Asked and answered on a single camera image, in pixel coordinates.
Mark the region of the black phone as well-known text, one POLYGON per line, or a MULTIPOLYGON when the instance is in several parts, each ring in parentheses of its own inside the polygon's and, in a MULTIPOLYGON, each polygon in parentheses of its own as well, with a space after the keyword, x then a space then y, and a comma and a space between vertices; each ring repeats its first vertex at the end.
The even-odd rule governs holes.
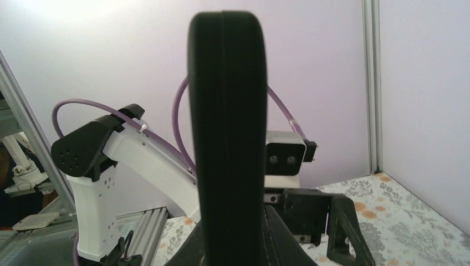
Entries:
POLYGON ((257 17, 197 13, 187 72, 205 262, 261 265, 267 64, 257 17))

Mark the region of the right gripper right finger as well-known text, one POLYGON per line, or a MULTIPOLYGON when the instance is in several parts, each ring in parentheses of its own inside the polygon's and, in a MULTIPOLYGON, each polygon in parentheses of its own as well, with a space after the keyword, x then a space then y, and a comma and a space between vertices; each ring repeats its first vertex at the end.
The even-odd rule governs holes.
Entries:
POLYGON ((262 264, 317 266, 296 241, 272 206, 264 206, 262 219, 262 264))

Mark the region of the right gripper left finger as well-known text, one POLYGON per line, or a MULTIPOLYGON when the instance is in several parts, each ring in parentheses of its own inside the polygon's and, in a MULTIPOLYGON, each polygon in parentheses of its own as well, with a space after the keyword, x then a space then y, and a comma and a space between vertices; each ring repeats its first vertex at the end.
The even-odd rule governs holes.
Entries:
POLYGON ((180 249, 165 266, 200 266, 204 265, 204 239, 202 222, 196 224, 194 230, 184 241, 180 249))

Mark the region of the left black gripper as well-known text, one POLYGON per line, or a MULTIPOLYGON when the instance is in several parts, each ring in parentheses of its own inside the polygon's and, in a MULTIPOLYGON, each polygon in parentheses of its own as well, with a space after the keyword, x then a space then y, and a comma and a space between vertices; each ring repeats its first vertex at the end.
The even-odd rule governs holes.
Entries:
POLYGON ((332 196, 317 189, 266 188, 264 204, 277 211, 301 244, 320 245, 327 229, 326 255, 333 262, 345 266, 375 265, 354 201, 345 195, 332 196))

